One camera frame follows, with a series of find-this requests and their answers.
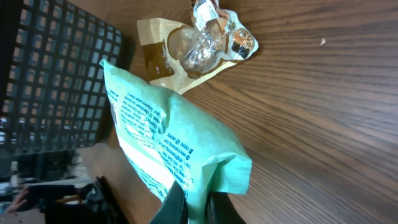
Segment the light teal snack wrapper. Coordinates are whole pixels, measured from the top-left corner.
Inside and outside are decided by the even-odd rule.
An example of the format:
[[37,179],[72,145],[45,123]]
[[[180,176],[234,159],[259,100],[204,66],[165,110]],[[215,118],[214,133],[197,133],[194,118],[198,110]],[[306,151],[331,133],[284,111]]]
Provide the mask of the light teal snack wrapper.
[[159,200],[178,184],[188,221],[203,223],[210,192],[248,191],[252,160],[227,125],[173,90],[100,64],[119,144]]

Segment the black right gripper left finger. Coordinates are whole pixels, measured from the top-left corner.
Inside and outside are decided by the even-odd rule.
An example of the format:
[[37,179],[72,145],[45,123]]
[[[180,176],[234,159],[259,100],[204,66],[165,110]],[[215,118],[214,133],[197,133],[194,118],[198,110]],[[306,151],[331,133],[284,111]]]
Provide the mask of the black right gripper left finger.
[[181,186],[175,181],[150,224],[187,224],[187,202]]

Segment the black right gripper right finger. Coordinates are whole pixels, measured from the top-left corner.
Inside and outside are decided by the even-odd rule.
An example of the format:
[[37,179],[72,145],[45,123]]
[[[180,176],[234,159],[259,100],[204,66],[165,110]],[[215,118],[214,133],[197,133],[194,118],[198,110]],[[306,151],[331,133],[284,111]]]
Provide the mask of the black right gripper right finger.
[[224,192],[209,192],[206,221],[207,224],[246,224]]

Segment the beige nut snack pouch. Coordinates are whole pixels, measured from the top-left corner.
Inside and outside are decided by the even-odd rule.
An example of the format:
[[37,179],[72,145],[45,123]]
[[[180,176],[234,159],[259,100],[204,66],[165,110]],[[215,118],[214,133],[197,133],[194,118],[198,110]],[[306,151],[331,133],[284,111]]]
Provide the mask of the beige nut snack pouch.
[[192,26],[163,18],[137,22],[151,85],[183,94],[259,48],[238,15],[218,0],[192,1],[190,17]]

